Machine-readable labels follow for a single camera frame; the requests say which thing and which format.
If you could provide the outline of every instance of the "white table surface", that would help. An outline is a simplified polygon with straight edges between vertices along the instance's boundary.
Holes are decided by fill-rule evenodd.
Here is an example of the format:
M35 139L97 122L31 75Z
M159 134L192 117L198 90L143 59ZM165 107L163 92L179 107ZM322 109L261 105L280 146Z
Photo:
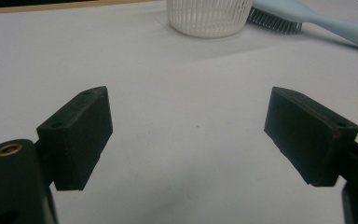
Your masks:
M358 21L357 0L304 2ZM351 42L308 23L194 38L168 24L165 2L0 14L0 143L36 141L39 124L102 85L114 133L84 191L51 186L61 223L344 222L345 181L306 185L263 128L273 86L358 124Z

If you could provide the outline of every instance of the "mounting hole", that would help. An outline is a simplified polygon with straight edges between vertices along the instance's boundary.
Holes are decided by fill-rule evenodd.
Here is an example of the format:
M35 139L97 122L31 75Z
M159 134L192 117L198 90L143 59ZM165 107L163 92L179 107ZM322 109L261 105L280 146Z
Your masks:
M22 150L22 144L13 143L0 148L0 157L10 156Z
M0 224L11 224L19 218L19 212L17 210L9 210L0 215Z
M336 122L336 125L338 125L339 127L342 127L342 128L347 127L347 124L344 122L341 122L341 121Z
M62 122L54 122L50 125L51 128L60 128L62 126Z

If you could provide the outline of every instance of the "plastic container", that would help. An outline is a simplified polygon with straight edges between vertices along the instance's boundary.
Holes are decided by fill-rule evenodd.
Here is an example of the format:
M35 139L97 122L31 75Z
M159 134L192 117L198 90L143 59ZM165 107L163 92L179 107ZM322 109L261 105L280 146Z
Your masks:
M187 35L236 34L246 23L253 0L167 0L168 21Z

